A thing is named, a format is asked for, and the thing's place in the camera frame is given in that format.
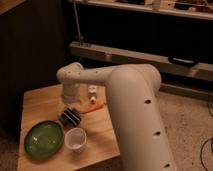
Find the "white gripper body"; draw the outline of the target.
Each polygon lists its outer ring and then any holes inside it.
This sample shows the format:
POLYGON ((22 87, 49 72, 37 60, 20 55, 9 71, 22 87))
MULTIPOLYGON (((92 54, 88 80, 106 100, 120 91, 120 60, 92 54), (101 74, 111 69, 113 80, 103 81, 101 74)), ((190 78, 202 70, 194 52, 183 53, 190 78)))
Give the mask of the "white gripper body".
POLYGON ((79 84, 63 84, 61 97, 64 103, 74 103, 79 100, 79 84))

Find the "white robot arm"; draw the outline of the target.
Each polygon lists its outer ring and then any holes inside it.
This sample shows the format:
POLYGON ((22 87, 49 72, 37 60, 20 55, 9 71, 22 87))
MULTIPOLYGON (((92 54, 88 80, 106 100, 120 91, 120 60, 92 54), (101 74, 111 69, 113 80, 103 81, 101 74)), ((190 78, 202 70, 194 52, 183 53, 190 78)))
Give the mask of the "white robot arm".
POLYGON ((150 64, 85 69, 77 62, 60 68, 61 97, 71 104, 81 83, 102 85, 124 171, 177 171, 156 100, 159 71, 150 64))

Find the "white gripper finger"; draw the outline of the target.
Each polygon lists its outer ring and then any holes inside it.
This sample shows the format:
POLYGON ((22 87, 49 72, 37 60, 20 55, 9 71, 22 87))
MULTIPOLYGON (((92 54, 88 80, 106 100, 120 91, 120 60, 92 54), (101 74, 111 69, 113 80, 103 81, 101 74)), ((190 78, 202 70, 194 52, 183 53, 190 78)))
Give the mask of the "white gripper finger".
POLYGON ((88 98, 91 103, 95 103, 97 100, 97 86, 89 85, 88 86, 88 98))

